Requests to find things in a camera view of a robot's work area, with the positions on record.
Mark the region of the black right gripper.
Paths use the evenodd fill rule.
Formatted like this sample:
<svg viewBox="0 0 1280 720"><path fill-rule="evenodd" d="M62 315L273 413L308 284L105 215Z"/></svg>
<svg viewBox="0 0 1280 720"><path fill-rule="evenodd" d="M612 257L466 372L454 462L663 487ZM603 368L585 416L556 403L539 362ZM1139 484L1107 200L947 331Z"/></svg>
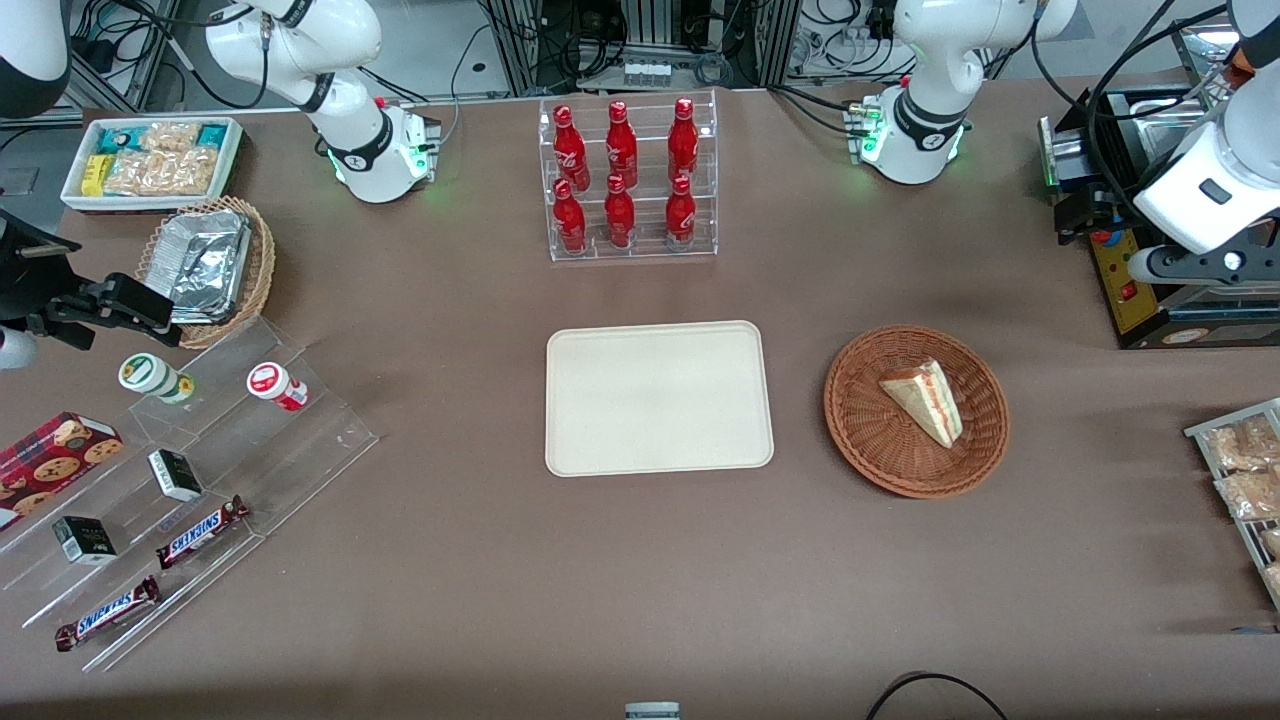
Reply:
<svg viewBox="0 0 1280 720"><path fill-rule="evenodd" d="M1 324L4 329L52 337L74 348L91 348L95 332L78 322L51 319L50 302L69 300L74 309L93 313L84 290L91 281L76 274L68 255L81 249L3 210ZM104 318L146 334L170 348L183 333L172 322L169 297L125 274L109 274L93 286Z"/></svg>

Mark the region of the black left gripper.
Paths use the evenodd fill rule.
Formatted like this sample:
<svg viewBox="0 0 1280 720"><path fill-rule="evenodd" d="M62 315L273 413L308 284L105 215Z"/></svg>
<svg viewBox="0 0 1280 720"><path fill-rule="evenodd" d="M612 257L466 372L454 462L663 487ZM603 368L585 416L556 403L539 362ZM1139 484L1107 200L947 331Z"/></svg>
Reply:
<svg viewBox="0 0 1280 720"><path fill-rule="evenodd" d="M1079 241L1092 243L1119 243L1126 231L1137 224L1137 215L1121 202L1116 193L1102 183L1088 183L1056 202L1056 241L1068 246Z"/></svg>

